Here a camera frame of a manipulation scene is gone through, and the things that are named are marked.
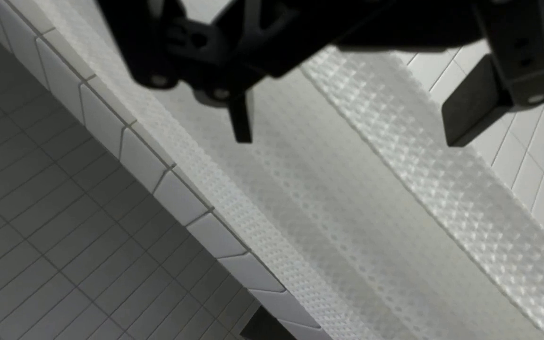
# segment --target black mechanical part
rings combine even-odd
[[[98,0],[132,77],[192,87],[226,108],[236,140],[253,142],[249,91],[326,45],[341,51],[443,51],[487,38],[491,55],[443,104],[449,145],[466,145],[508,110],[544,104],[544,0],[232,0],[213,23],[181,0]]]

